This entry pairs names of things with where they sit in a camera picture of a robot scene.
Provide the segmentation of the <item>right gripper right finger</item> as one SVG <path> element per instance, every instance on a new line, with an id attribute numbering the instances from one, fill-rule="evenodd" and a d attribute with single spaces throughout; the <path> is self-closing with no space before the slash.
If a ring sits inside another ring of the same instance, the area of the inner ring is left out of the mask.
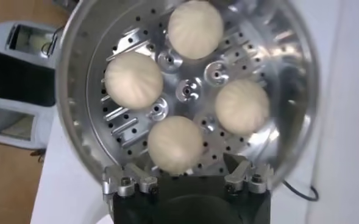
<path id="1" fill-rule="evenodd" d="M 226 186 L 233 192 L 239 192 L 246 187 L 254 194 L 264 194 L 270 190 L 269 179 L 274 175 L 274 169 L 269 164 L 254 164 L 245 156 L 223 154 L 228 174 L 224 177 Z"/>

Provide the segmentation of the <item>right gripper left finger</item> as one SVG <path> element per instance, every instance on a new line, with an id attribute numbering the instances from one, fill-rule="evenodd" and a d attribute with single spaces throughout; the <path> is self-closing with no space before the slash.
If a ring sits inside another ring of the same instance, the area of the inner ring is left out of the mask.
<path id="1" fill-rule="evenodd" d="M 102 192 L 104 195 L 118 194 L 120 197 L 130 197 L 138 186 L 140 192 L 149 194 L 157 187 L 157 177 L 149 175 L 134 163 L 107 166 L 102 173 Z"/>

